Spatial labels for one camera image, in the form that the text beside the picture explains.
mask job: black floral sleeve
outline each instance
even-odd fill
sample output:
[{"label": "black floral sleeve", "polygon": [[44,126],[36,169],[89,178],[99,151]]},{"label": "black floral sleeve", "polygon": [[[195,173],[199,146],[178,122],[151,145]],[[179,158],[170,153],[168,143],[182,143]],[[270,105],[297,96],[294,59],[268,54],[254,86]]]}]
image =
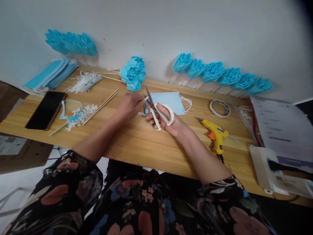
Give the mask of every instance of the black floral sleeve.
[{"label": "black floral sleeve", "polygon": [[70,150],[44,169],[20,214],[3,234],[76,234],[102,185],[98,167]]},{"label": "black floral sleeve", "polygon": [[218,234],[276,234],[235,176],[203,186],[199,196],[197,210]]}]

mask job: scissors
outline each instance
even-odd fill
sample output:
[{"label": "scissors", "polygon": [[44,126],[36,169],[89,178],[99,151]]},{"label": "scissors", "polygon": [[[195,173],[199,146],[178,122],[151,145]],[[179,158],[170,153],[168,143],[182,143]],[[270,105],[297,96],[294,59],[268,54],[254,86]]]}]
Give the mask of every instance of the scissors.
[{"label": "scissors", "polygon": [[150,94],[150,92],[149,92],[149,90],[148,90],[147,87],[146,87],[146,89],[147,89],[147,93],[148,93],[147,102],[148,102],[148,103],[150,104],[150,106],[151,106],[151,108],[150,108],[150,113],[152,113],[152,116],[153,116],[154,122],[155,122],[155,124],[156,124],[156,126],[157,126],[157,129],[154,129],[153,125],[151,125],[151,126],[152,126],[152,128],[153,128],[154,130],[160,131],[160,130],[162,130],[162,128],[160,127],[159,121],[158,121],[158,119],[157,119],[157,117],[156,117],[156,112],[158,112],[158,113],[160,114],[160,116],[164,119],[164,121],[166,122],[166,124],[167,124],[168,126],[170,126],[170,125],[174,122],[174,112],[173,112],[173,110],[172,110],[168,105],[166,105],[166,104],[161,104],[161,105],[163,105],[163,106],[168,110],[168,112],[170,113],[171,119],[168,120],[168,118],[164,115],[164,113],[162,113],[162,112],[158,109],[157,104],[153,103],[152,98],[151,98],[151,94]]}]

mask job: cardboard box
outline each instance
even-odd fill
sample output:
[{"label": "cardboard box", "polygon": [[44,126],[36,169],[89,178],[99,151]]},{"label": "cardboard box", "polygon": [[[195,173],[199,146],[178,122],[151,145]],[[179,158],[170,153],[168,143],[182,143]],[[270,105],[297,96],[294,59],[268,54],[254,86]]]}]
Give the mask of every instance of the cardboard box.
[{"label": "cardboard box", "polygon": [[[0,81],[0,122],[27,93]],[[53,145],[0,132],[0,174],[43,166]]]}]

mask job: floral dress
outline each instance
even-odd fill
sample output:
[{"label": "floral dress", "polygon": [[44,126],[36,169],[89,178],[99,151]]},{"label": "floral dress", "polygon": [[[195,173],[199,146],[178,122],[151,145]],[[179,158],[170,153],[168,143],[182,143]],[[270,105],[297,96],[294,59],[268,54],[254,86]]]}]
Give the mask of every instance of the floral dress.
[{"label": "floral dress", "polygon": [[101,193],[102,185],[97,166],[70,150],[43,171],[3,234],[276,234],[235,176],[189,202],[154,170],[121,175]]}]

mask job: paper document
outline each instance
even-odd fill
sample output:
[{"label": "paper document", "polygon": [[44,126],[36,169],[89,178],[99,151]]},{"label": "paper document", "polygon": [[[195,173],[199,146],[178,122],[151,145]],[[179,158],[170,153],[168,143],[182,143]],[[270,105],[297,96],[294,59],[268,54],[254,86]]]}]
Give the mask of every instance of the paper document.
[{"label": "paper document", "polygon": [[295,105],[251,96],[262,140],[278,162],[313,173],[313,126]]},{"label": "paper document", "polygon": [[17,155],[27,139],[0,135],[0,155]]}]

